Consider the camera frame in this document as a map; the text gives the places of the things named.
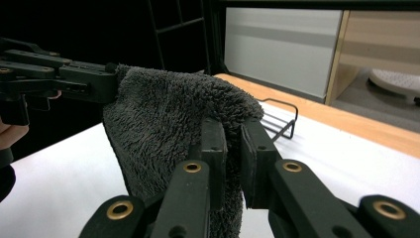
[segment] white panel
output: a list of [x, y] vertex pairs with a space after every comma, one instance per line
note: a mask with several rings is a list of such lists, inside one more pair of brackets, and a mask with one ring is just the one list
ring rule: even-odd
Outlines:
[[225, 64], [231, 72], [324, 98], [341, 13], [228, 8]]

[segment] white table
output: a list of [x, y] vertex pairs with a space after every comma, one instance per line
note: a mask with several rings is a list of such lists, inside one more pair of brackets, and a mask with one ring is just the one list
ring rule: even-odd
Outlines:
[[[264, 104], [280, 118], [292, 115]], [[275, 143], [285, 159], [308, 165], [339, 198], [358, 205], [368, 194], [391, 196], [420, 211], [420, 160], [299, 117], [292, 140]], [[12, 164], [17, 181], [0, 203], [6, 238], [78, 237], [107, 199], [127, 194], [102, 124]], [[266, 210], [245, 210], [241, 238], [273, 237]]]

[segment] black wire rack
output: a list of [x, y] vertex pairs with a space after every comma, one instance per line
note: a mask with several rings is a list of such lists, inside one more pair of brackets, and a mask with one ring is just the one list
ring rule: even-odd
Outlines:
[[266, 130], [268, 130], [269, 132], [274, 133], [274, 136], [271, 138], [273, 142], [275, 142], [278, 138], [280, 137], [284, 137], [286, 139], [292, 139], [293, 135], [294, 135], [294, 127], [296, 126], [296, 121], [297, 121], [297, 117], [299, 115], [299, 109], [297, 108], [297, 106], [289, 103], [289, 102], [285, 102], [285, 101], [281, 101], [281, 100], [277, 100], [274, 98], [266, 98], [263, 100], [259, 100], [259, 102], [267, 102], [267, 101], [273, 101], [276, 103], [280, 103], [286, 106], [289, 106], [291, 108], [294, 109], [294, 118], [291, 120], [284, 120], [281, 119], [277, 116], [274, 116], [268, 112], [265, 112], [264, 115], [267, 117], [270, 117], [272, 119], [274, 119], [277, 123], [272, 122], [271, 120], [267, 120], [267, 119], [262, 119], [262, 123], [263, 126], [265, 127]]

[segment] dark gray cloth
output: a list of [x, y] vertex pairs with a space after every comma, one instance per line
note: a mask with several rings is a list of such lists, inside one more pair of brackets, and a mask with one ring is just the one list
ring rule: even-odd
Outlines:
[[222, 122], [228, 144], [224, 208], [210, 212], [210, 236], [239, 237], [242, 194], [239, 181], [240, 125], [263, 117], [244, 90], [201, 73], [117, 67], [116, 100], [103, 109], [103, 125], [130, 195], [148, 199], [164, 191], [175, 166], [200, 143], [201, 120]]

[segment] towel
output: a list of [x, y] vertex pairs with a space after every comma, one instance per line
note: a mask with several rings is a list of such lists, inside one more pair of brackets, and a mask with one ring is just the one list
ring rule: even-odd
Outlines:
[[225, 204], [210, 211], [210, 237], [239, 237], [243, 199], [240, 186], [240, 126], [263, 118], [263, 109], [244, 90], [203, 73], [173, 72], [119, 64], [114, 102], [103, 108], [103, 125], [129, 195], [143, 200], [165, 191], [175, 166], [201, 141], [201, 121], [224, 128], [228, 155]]

